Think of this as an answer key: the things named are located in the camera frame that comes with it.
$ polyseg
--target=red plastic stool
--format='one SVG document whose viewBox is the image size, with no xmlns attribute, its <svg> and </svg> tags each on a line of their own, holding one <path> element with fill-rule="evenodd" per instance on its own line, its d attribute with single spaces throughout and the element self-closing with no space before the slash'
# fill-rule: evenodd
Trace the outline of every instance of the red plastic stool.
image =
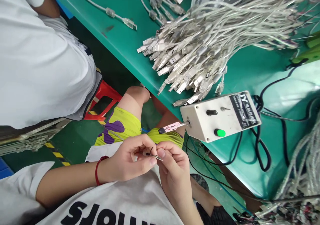
<svg viewBox="0 0 320 225">
<path fill-rule="evenodd" d="M 89 111 L 94 107 L 94 105 L 97 104 L 97 102 L 98 102 L 97 99 L 100 100 L 104 96 L 112 98 L 112 102 L 106 107 L 106 109 L 103 110 L 102 113 L 97 114 L 97 115 L 89 114 Z M 90 109 L 87 111 L 84 119 L 85 120 L 104 121 L 106 119 L 104 117 L 106 115 L 106 113 L 113 107 L 113 105 L 116 104 L 116 102 L 120 102 L 121 98 L 122 98 L 122 96 L 116 90 L 114 90 L 105 81 L 102 80 L 102 82 L 99 86 L 99 89 L 98 89 L 98 91 L 92 101 Z"/>
</svg>

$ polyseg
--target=green table surface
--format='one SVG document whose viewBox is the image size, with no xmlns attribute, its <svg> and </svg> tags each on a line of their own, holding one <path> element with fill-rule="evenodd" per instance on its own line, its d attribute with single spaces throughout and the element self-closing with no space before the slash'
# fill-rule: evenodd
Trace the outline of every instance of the green table surface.
<svg viewBox="0 0 320 225">
<path fill-rule="evenodd" d="M 139 0 L 93 0 L 103 7 L 110 7 L 122 17 L 132 19 L 138 26 L 137 31 L 131 30 L 117 19 L 110 18 L 105 12 L 85 0 L 59 1 L 153 94 L 158 93 L 166 77 L 158 77 L 152 70 L 149 59 L 138 54 L 136 49 L 142 46 L 143 40 L 154 36 L 159 26 L 150 20 Z M 182 5 L 188 8 L 190 0 L 184 0 Z M 249 90 L 251 95 L 259 94 L 267 84 L 287 75 L 288 72 L 284 72 L 284 68 L 289 64 L 288 59 L 289 56 L 283 50 L 270 52 L 253 46 L 240 50 L 228 62 L 224 94 L 243 90 Z M 105 63 L 106 66 L 112 66 L 108 61 Z M 267 90 L 264 95 L 265 106 L 282 116 L 296 119 L 304 117 L 306 104 L 319 89 L 319 75 L 320 66 L 316 62 L 298 68 L 290 79 Z M 207 99 L 213 97 L 213 92 L 214 89 Z M 179 95 L 174 91 L 163 91 L 159 100 L 178 118 L 181 118 L 179 108 L 174 108 L 172 103 L 189 96 L 190 94 L 185 92 Z M 281 122 L 265 116 L 261 119 L 261 138 L 272 156 L 270 170 L 261 171 L 254 152 L 254 136 L 249 131 L 244 132 L 238 156 L 228 168 L 253 194 L 270 198 L 281 183 L 287 169 L 283 157 Z M 299 139 L 308 131 L 309 125 L 312 125 L 311 121 L 287 122 L 289 157 Z M 238 136 L 235 134 L 212 143 L 205 143 L 205 146 L 221 162 L 227 162 L 233 157 Z M 260 151 L 266 163 L 262 147 Z"/>
</svg>

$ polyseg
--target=floor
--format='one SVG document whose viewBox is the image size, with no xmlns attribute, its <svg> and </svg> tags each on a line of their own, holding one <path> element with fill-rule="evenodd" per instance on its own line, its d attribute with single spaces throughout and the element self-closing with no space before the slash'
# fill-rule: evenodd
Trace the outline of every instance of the floor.
<svg viewBox="0 0 320 225">
<path fill-rule="evenodd" d="M 68 24 L 72 33 L 77 36 L 80 41 L 90 47 L 96 66 L 101 70 L 104 80 L 110 86 L 123 95 L 128 87 L 140 84 L 140 82 L 76 18 L 68 20 Z M 102 100 L 96 105 L 94 110 L 99 112 L 106 107 L 106 104 L 107 101 Z M 160 114 L 154 109 L 150 100 L 143 108 L 141 118 L 142 128 L 150 130 L 159 120 Z M 96 137 L 102 130 L 103 126 L 97 121 L 73 121 L 56 134 L 52 138 L 51 143 L 70 164 L 82 163 L 84 162 L 90 146 L 94 144 Z M 191 139 L 189 139 L 187 146 L 194 150 Z M 202 144 L 195 143 L 196 149 L 201 146 Z M 209 164 L 205 164 L 192 153 L 189 153 L 189 157 L 192 164 L 201 173 L 204 173 L 209 177 L 214 176 L 217 180 L 227 183 L 225 177 L 218 172 L 220 170 L 218 167 L 213 168 Z M 61 161 L 45 146 L 37 152 L 25 151 L 9 154 L 2 158 L 14 172 L 25 166 L 43 161 L 56 161 L 54 167 L 63 166 Z M 190 172 L 196 173 L 193 168 L 191 168 Z M 215 181 L 209 179 L 206 179 L 206 181 L 209 185 L 210 193 L 219 200 L 230 215 L 237 212 L 236 209 L 243 212 L 242 206 L 245 206 L 245 202 L 237 193 L 230 189 L 227 189 L 227 192 L 224 191 L 219 183 Z"/>
</svg>

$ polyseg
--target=white t-shirt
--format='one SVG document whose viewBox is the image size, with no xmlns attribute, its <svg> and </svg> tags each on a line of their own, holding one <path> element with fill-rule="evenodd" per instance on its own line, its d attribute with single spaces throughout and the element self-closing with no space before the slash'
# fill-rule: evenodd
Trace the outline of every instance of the white t-shirt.
<svg viewBox="0 0 320 225">
<path fill-rule="evenodd" d="M 70 115 L 95 82 L 95 65 L 44 0 L 0 0 L 0 125 L 16 129 Z"/>
<path fill-rule="evenodd" d="M 112 156 L 122 142 L 91 147 L 87 161 Z M 0 180 L 0 223 L 24 224 L 44 212 L 35 201 L 38 185 L 53 162 L 25 167 Z M 183 225 L 164 194 L 156 165 L 126 182 L 88 188 L 74 195 L 38 224 Z"/>
</svg>

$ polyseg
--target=red string bracelet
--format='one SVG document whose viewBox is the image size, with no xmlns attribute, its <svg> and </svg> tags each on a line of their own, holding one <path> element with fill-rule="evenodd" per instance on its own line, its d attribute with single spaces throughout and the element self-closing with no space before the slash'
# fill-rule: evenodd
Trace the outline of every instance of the red string bracelet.
<svg viewBox="0 0 320 225">
<path fill-rule="evenodd" d="M 107 159 L 107 158 L 109 158 L 109 157 L 108 157 L 108 156 L 103 156 L 103 157 L 101 157 L 100 160 L 98 161 L 97 165 L 96 165 L 96 172 L 95 172 L 95 174 L 96 174 L 96 182 L 97 182 L 97 185 L 98 185 L 98 186 L 101 185 L 101 183 L 99 182 L 99 179 L 98 179 L 98 165 L 99 165 L 99 163 L 100 163 L 102 160 L 105 160 L 105 159 Z"/>
</svg>

